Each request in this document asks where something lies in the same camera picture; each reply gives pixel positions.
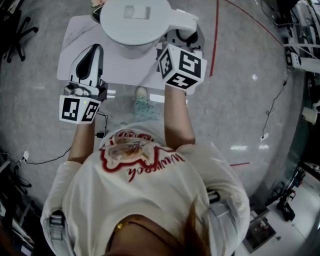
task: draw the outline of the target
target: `white t-shirt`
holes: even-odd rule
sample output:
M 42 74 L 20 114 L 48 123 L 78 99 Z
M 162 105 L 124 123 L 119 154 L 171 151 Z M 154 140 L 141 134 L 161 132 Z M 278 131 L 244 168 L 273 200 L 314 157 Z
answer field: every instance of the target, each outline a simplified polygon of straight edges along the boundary
M 213 143 L 184 145 L 176 151 L 165 145 L 162 122 L 133 123 L 107 134 L 99 151 L 83 164 L 63 163 L 43 208 L 42 227 L 46 229 L 46 220 L 62 209 L 75 254 L 101 256 L 116 225 L 133 214 L 178 237 L 195 198 L 197 215 L 208 211 L 209 189 L 235 205 L 237 237 L 224 235 L 231 254 L 244 238 L 250 216 L 237 175 Z M 213 230 L 210 220 L 209 227 L 210 241 L 223 235 Z M 212 255 L 220 253 L 214 244 Z

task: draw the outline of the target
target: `black and white marker cube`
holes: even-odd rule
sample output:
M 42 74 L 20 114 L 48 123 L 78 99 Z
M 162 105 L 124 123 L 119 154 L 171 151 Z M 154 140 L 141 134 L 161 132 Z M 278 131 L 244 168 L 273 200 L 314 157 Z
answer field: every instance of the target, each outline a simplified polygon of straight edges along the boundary
M 59 120 L 73 124 L 91 124 L 101 101 L 89 97 L 60 95 Z
M 207 61 L 172 44 L 158 58 L 162 80 L 166 85 L 187 91 L 205 79 Z

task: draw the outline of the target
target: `red line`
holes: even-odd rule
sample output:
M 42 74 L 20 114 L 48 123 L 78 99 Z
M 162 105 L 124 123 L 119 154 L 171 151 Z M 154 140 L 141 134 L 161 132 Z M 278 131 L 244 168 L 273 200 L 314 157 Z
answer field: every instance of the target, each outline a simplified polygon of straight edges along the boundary
M 252 18 L 256 23 L 258 23 L 261 27 L 264 28 L 265 31 L 267 31 L 281 46 L 283 45 L 268 29 L 266 29 L 266 27 L 264 25 L 262 25 L 259 21 L 257 21 L 254 17 L 252 17 L 249 13 L 247 13 L 244 9 L 240 8 L 239 6 L 237 6 L 236 4 L 234 4 L 233 2 L 230 2 L 229 0 L 224 0 L 226 2 L 228 2 L 230 5 L 233 5 L 235 7 L 237 7 L 238 9 L 240 9 L 241 11 L 243 11 L 246 15 L 248 15 L 250 18 Z
M 210 69 L 209 77 L 212 77 L 214 73 L 216 50 L 217 50 L 217 38 L 218 38 L 218 22 L 219 22 L 219 0 L 216 0 L 215 33 L 214 33 L 213 53 L 212 53 L 212 61 L 211 61 L 211 69 Z
M 236 163 L 236 164 L 230 164 L 230 166 L 243 166 L 243 165 L 249 165 L 249 162 L 244 162 L 244 163 Z

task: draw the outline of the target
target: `foot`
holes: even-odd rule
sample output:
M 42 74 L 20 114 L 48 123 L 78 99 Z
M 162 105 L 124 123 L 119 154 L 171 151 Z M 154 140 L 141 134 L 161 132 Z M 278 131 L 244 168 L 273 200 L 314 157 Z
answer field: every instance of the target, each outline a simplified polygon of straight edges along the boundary
M 135 91 L 135 98 L 147 98 L 147 90 L 146 88 L 139 86 Z

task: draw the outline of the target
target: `gray floor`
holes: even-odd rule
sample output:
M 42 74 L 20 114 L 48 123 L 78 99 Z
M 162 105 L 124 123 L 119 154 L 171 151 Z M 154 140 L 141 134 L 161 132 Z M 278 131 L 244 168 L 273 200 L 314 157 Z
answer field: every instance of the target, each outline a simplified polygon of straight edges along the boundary
M 188 97 L 196 139 L 213 141 L 231 164 L 250 162 L 236 167 L 235 171 L 248 194 L 252 194 L 271 167 L 279 168 L 279 147 L 284 145 L 282 153 L 288 154 L 294 135 L 283 137 L 288 128 L 295 130 L 298 122 L 303 75 L 296 72 L 295 78 L 289 76 L 266 126 L 269 136 L 260 141 L 266 110 L 281 89 L 287 72 L 283 47 L 245 13 L 219 0 L 215 65 L 213 76 L 209 77 L 216 0 L 171 0 L 170 3 L 173 8 L 200 17 L 206 40 L 204 55 L 209 63 L 206 80 Z M 277 35 L 256 0 L 233 3 Z M 64 83 L 57 80 L 57 65 L 70 18 L 89 14 L 90 4 L 89 0 L 25 0 L 21 7 L 22 14 L 31 17 L 30 26 L 39 27 L 39 31 L 24 40 L 24 62 L 15 55 L 12 63 L 3 61 L 0 68 L 0 145 L 17 158 L 28 150 L 30 162 L 42 162 L 62 155 L 71 145 L 76 127 L 58 118 Z M 102 106 L 110 115 L 108 130 L 121 122 L 133 121 L 135 88 L 127 85 L 116 88 L 116 97 Z M 99 118 L 97 130 L 103 127 L 104 119 Z M 65 159 L 42 165 L 22 164 L 20 174 L 33 185 L 29 194 L 40 204 L 47 198 L 56 170 Z M 285 159 L 281 155 L 278 161 Z

